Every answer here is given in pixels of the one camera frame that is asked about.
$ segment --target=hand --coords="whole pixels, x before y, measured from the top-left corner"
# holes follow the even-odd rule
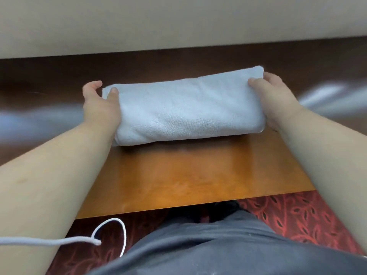
[[[84,122],[112,139],[121,123],[119,92],[113,87],[107,99],[103,99],[96,92],[101,86],[102,81],[93,81],[83,87]]]
[[[304,110],[291,90],[275,74],[264,72],[264,78],[250,78],[248,84],[259,96],[268,124],[275,130]]]

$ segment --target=patterned carpet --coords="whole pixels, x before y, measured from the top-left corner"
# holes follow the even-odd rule
[[[276,233],[294,241],[364,254],[343,224],[316,191],[239,200]],[[167,215],[167,209],[117,215],[126,225],[128,250],[154,231]],[[90,236],[95,227],[111,216],[76,220],[67,236]],[[47,275],[81,275],[117,258],[123,238],[120,224],[106,224],[99,233],[101,246],[76,243],[59,249]]]

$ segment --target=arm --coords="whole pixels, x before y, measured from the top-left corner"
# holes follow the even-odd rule
[[[276,129],[321,196],[367,250],[367,137],[302,107],[282,80],[250,79]]]
[[[83,87],[84,122],[0,167],[0,236],[64,238],[121,121],[118,93]],[[45,274],[58,247],[0,247],[0,274]]]

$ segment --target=towel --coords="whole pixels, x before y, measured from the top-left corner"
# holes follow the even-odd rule
[[[119,91],[122,122],[115,142],[133,146],[155,141],[259,133],[265,117],[258,97],[247,85],[264,69],[250,69],[168,82],[113,84]]]

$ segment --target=finger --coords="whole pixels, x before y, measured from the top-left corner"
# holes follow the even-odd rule
[[[262,94],[263,92],[272,90],[273,86],[263,78],[250,78],[248,84],[252,87],[255,92]]]
[[[264,72],[264,79],[268,81],[270,84],[272,84],[273,86],[283,85],[283,81],[279,76],[269,73],[269,72]]]
[[[107,100],[111,102],[119,102],[119,91],[117,88],[112,87],[112,89],[108,93]]]
[[[92,81],[89,83],[86,83],[83,86],[83,96],[85,99],[88,99],[90,97],[98,97],[96,90],[102,86],[102,81]]]

